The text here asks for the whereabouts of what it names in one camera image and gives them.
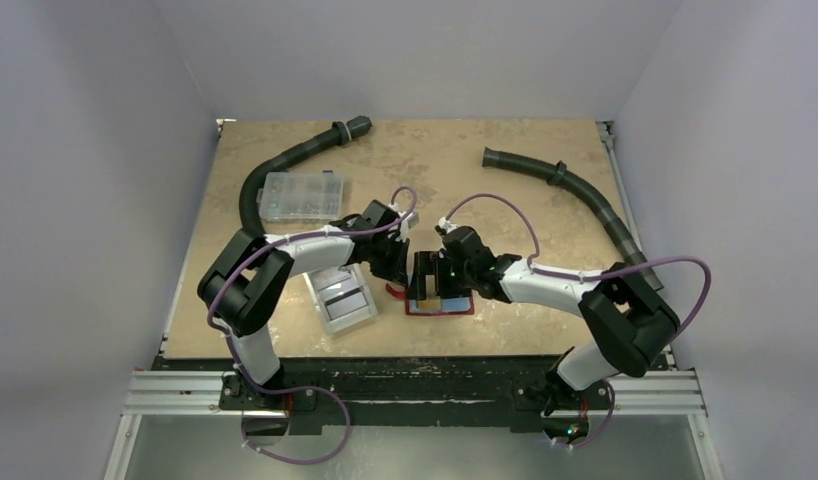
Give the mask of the gold credit card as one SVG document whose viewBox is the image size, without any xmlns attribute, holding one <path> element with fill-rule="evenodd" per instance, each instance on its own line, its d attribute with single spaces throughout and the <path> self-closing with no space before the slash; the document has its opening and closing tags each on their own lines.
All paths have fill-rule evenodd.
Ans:
<svg viewBox="0 0 818 480">
<path fill-rule="evenodd" d="M 424 299 L 415 301 L 415 311 L 421 314 L 437 314 L 442 309 L 440 298 Z"/>
</svg>

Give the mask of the red leather card holder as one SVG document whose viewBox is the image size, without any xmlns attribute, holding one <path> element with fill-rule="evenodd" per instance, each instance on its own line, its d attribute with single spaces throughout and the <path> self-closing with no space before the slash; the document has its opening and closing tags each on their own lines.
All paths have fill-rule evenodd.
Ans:
<svg viewBox="0 0 818 480">
<path fill-rule="evenodd" d="M 391 283 L 387 283 L 385 289 L 391 297 L 403 302 L 404 314 L 406 316 L 466 316 L 475 313 L 472 296 L 418 301 L 408 299 L 404 289 L 395 288 Z"/>
</svg>

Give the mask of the white plastic card box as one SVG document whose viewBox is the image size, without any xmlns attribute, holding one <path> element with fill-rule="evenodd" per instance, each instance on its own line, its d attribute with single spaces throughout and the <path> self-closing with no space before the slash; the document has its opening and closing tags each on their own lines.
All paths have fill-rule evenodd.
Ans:
<svg viewBox="0 0 818 480">
<path fill-rule="evenodd" d="M 342 335 L 378 315 L 371 288 L 357 264 L 305 273 L 303 278 L 329 336 Z"/>
</svg>

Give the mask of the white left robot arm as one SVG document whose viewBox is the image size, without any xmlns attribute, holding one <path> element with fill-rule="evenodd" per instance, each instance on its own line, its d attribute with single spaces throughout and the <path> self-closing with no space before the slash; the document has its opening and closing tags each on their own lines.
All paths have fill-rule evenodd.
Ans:
<svg viewBox="0 0 818 480">
<path fill-rule="evenodd" d="M 302 274 L 366 263 L 373 276 L 405 284 L 408 231 L 415 208 L 371 201 L 366 209 L 293 234 L 238 230 L 198 283 L 208 325 L 219 331 L 257 408 L 282 399 L 281 362 L 268 322 L 288 281 Z"/>
</svg>

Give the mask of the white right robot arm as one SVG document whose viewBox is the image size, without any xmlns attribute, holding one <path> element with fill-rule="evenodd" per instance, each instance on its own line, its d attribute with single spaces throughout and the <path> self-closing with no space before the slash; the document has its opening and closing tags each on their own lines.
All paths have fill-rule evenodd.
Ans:
<svg viewBox="0 0 818 480">
<path fill-rule="evenodd" d="M 674 310 L 640 272 L 621 263 L 609 270 L 586 271 L 532 265 L 514 254 L 494 255 L 469 226 L 441 220 L 438 257 L 445 277 L 457 287 L 507 304 L 531 304 L 581 318 L 592 336 L 552 368 L 546 381 L 549 399 L 569 407 L 587 388 L 616 374 L 640 378 L 678 333 Z"/>
</svg>

